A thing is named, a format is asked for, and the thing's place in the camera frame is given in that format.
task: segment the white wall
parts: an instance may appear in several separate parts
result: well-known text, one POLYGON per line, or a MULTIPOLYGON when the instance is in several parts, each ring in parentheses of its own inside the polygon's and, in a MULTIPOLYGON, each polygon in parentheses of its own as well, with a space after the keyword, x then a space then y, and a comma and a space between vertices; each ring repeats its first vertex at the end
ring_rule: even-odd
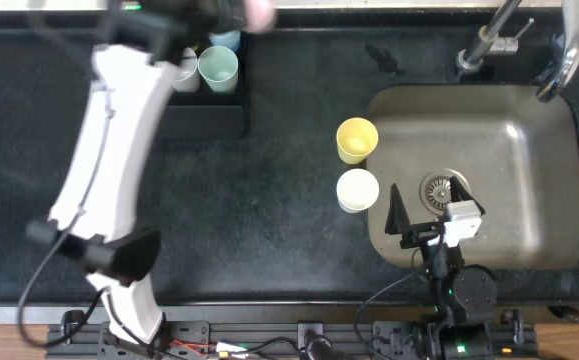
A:
MULTIPOLYGON (((495 7, 503 0, 276 0, 279 8, 495 7)), ((93 10, 105 0, 45 0, 48 10, 93 10)), ((0 10, 26 10, 29 0, 0 0, 0 10)), ((559 6, 560 0, 524 0, 522 6, 559 6)))

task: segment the wooden floor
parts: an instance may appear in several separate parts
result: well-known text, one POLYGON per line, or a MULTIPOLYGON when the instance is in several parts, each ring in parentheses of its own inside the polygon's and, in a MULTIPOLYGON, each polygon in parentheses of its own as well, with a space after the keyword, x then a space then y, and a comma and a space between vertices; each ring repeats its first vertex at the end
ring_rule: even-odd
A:
MULTIPOLYGON (((28 326, 28 331, 38 339, 44 339, 47 327, 28 326)), ((579 360, 579 325, 537 325, 541 355, 546 358, 579 360)), ((0 325, 0 360, 40 360, 44 351, 26 346, 13 325, 0 325)))

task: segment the yellow cup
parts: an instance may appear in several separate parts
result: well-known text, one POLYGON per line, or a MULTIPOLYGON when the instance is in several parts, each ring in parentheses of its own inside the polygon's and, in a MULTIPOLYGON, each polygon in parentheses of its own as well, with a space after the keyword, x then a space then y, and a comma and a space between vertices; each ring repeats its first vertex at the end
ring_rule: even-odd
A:
POLYGON ((358 164, 378 145, 378 130, 363 118, 352 118, 340 125, 336 134, 338 155, 347 164, 358 164))

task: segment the white cup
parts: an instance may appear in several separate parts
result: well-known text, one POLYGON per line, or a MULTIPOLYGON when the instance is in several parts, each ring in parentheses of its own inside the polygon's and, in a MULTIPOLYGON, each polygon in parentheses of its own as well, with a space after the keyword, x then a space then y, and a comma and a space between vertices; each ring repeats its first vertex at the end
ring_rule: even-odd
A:
POLYGON ((173 83, 173 88, 179 92, 196 92, 200 88, 198 56, 191 48, 186 48, 182 56, 180 72, 173 83))
POLYGON ((367 170, 352 169, 342 174, 336 186, 342 210, 357 213, 367 210, 378 200, 378 180, 367 170))
POLYGON ((198 59, 200 75, 216 93, 230 93, 238 86, 238 57, 229 48, 212 46, 198 59))
POLYGON ((224 34, 211 34, 209 40, 214 46, 224 46, 236 52, 240 49, 240 31, 229 31, 224 34))

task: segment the pink object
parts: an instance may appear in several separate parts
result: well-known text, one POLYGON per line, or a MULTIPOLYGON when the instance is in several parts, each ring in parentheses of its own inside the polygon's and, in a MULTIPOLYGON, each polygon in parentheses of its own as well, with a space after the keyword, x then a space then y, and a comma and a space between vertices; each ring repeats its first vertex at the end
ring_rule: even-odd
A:
POLYGON ((245 31, 259 33, 273 27, 276 19, 274 0, 245 0, 247 27, 245 31))

